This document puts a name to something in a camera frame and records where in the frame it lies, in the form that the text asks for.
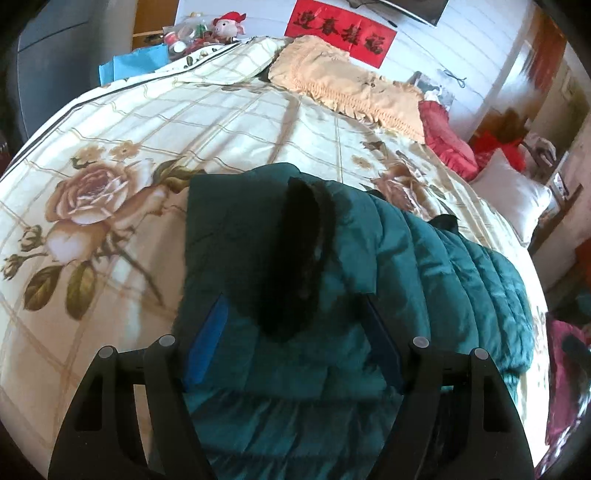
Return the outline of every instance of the television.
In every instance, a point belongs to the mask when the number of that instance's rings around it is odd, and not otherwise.
[[[429,25],[437,26],[449,0],[379,0]]]

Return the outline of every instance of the floral bedsheet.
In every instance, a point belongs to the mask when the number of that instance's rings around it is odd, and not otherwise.
[[[527,251],[426,147],[255,78],[284,44],[255,38],[88,92],[51,118],[0,180],[0,418],[44,475],[96,351],[143,348],[170,330],[190,179],[273,162],[377,188],[424,219],[454,213],[462,234],[516,265],[537,335],[518,409],[534,460],[545,453],[546,306]],[[137,394],[148,447],[147,403]]]

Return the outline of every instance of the stuffed toy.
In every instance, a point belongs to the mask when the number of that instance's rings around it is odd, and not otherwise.
[[[244,27],[240,25],[246,20],[246,14],[228,12],[213,21],[213,34],[218,38],[232,39],[238,35],[244,35]]]

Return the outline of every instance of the red pillow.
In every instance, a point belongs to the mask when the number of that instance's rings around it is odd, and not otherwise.
[[[418,111],[423,121],[427,146],[464,180],[476,178],[479,169],[474,152],[449,126],[449,114],[445,107],[425,100],[419,102]]]
[[[494,152],[501,149],[510,165],[518,172],[525,170],[525,157],[519,151],[521,140],[502,144],[489,131],[484,132],[474,143],[474,155],[478,167],[482,170],[491,160]]]

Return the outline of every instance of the red banner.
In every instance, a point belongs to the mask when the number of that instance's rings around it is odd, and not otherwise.
[[[285,35],[315,35],[350,52],[354,59],[380,68],[396,32],[342,8],[314,0],[297,0]]]

